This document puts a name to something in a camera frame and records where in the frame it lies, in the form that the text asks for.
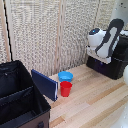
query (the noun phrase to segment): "floor board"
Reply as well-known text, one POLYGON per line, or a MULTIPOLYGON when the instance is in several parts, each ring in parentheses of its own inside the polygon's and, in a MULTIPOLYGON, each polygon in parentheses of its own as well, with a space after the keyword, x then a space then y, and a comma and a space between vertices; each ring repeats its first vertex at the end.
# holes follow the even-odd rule
POLYGON ((69 97, 60 94, 58 75, 58 100, 46 98, 51 105, 50 128, 110 128, 119 118, 128 102, 128 86, 123 78, 112 80, 81 65, 69 70, 73 73, 69 97))

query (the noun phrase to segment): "black fabric handle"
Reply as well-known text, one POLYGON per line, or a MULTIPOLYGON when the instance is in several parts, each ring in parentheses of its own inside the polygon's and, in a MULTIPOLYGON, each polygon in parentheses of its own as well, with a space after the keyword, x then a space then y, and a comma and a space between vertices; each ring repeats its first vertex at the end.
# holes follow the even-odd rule
POLYGON ((38 128, 44 128, 44 123, 43 123, 43 121, 38 124, 38 128))

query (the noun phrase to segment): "black storage bin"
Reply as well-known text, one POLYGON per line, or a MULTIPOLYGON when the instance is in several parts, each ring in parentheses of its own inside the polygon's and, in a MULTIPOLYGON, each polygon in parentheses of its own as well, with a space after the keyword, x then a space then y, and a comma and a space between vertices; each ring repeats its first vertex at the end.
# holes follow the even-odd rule
POLYGON ((50 108, 20 61, 0 64, 0 128, 49 128, 50 108))
POLYGON ((89 56, 86 65, 111 79, 121 78, 124 68, 128 65, 128 38, 119 37, 119 42, 111 57, 111 63, 105 64, 89 56))

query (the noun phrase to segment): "wooden floor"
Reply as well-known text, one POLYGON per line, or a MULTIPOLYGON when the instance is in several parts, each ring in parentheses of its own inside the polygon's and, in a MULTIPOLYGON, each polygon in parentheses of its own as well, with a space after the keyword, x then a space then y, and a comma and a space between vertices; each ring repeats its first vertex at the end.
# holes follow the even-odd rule
MULTIPOLYGON (((86 65, 69 71, 74 75, 70 96, 62 97, 59 85, 58 100, 47 98, 50 128, 110 128, 128 101, 123 78, 111 80, 86 65)), ((59 82, 57 74, 50 78, 59 82)))

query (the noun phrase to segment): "red cup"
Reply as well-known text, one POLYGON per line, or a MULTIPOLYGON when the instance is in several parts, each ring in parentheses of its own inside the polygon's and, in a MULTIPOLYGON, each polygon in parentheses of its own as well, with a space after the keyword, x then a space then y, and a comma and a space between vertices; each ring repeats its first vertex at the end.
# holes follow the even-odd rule
POLYGON ((72 87, 72 84, 70 82, 68 82, 68 81, 61 82, 60 83, 61 96, 68 97, 71 87, 72 87))

